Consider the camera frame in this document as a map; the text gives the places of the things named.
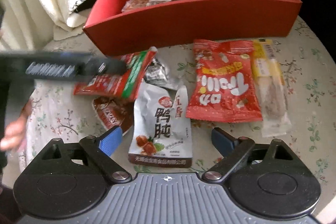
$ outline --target red cardboard box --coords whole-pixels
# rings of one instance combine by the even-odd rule
[[[84,31],[109,56],[195,38],[285,37],[300,0],[179,0],[122,14],[128,0],[97,0]]]

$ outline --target gray ribbed plate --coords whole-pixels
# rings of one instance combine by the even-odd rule
[[[309,216],[297,220],[271,221],[249,215],[230,200],[223,187],[202,182],[195,173],[140,173],[130,183],[113,186],[97,207],[78,217],[51,221],[25,216],[18,224],[275,224],[278,222],[318,223]]]

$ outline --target green stripe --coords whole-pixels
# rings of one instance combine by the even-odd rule
[[[129,98],[130,95],[132,94],[132,91],[134,89],[135,81],[136,81],[137,76],[139,74],[139,71],[142,67],[142,63],[143,63],[143,61],[146,57],[147,52],[148,51],[140,52],[135,64],[132,66],[132,71],[131,71],[128,79],[127,79],[125,88],[124,88],[123,93],[121,95],[123,98]]]

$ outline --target screw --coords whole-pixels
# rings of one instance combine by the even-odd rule
[[[98,73],[102,73],[105,68],[106,68],[106,63],[102,63],[98,69]]]
[[[112,174],[112,178],[114,178],[115,180],[125,180],[128,179],[128,177],[129,174],[124,171],[117,171]]]
[[[219,180],[222,177],[222,175],[216,171],[208,171],[204,176],[208,180]]]

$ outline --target flower pattern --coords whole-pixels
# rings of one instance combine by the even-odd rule
[[[286,87],[288,113],[292,130],[280,136],[308,166],[321,183],[322,197],[318,213],[334,197],[336,182],[336,65],[307,24],[297,18],[290,34],[272,38],[274,54],[280,63]],[[86,51],[102,53],[81,34],[64,41],[52,41],[47,50]],[[171,73],[182,79],[191,96],[196,74],[193,45],[177,45],[159,49]],[[100,136],[105,132],[96,118],[90,96],[72,95],[73,84],[38,81],[33,97],[33,112],[27,123],[27,148],[20,155],[21,169],[33,160],[40,150],[55,137],[65,142],[78,142],[87,135]],[[127,151],[132,131],[112,158],[132,175],[136,172],[198,172],[204,173],[222,160],[211,143],[212,128],[220,127],[234,137],[247,136],[256,143],[270,143],[272,138],[261,136],[262,124],[215,123],[192,120],[193,165],[188,169],[163,169],[132,165]]]

